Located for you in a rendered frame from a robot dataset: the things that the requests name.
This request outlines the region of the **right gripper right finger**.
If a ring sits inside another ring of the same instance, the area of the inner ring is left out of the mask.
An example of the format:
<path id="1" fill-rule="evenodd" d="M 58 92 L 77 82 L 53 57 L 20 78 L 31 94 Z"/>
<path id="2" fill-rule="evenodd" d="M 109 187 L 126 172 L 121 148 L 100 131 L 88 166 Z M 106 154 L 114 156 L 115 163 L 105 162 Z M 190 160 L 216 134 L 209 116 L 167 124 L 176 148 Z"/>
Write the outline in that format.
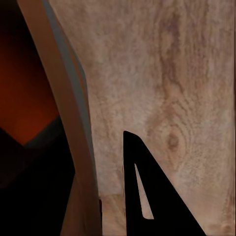
<path id="1" fill-rule="evenodd" d="M 124 131 L 123 158 L 127 236 L 206 236 L 138 135 Z M 143 217 L 135 164 L 154 219 Z"/>

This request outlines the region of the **trash can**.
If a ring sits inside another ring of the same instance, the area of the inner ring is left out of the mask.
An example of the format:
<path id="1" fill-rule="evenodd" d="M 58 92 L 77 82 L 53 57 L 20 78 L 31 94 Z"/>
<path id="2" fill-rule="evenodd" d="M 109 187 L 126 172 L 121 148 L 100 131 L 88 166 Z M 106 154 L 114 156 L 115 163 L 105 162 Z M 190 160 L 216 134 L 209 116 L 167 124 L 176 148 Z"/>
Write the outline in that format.
<path id="1" fill-rule="evenodd" d="M 37 51 L 64 130 L 25 148 L 0 127 L 0 192 L 66 135 L 75 176 L 60 236 L 103 236 L 85 72 L 49 0 L 0 0 L 0 14 Z"/>

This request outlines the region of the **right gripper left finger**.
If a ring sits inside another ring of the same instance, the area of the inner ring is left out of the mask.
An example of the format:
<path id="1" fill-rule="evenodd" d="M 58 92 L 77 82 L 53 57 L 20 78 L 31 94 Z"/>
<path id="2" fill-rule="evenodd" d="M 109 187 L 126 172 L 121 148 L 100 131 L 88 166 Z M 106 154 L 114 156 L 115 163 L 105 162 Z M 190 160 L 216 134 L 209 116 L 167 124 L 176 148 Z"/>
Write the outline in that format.
<path id="1" fill-rule="evenodd" d="M 64 135 L 0 192 L 0 236 L 60 236 L 74 176 Z"/>

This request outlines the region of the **can of soda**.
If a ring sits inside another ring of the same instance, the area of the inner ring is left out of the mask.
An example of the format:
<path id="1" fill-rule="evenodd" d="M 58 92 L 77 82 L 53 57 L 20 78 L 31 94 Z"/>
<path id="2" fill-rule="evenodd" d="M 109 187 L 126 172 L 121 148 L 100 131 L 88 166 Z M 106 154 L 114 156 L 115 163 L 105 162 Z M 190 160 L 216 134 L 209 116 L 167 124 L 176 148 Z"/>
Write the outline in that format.
<path id="1" fill-rule="evenodd" d="M 0 14 L 0 127 L 24 148 L 41 148 L 63 123 L 37 51 Z"/>

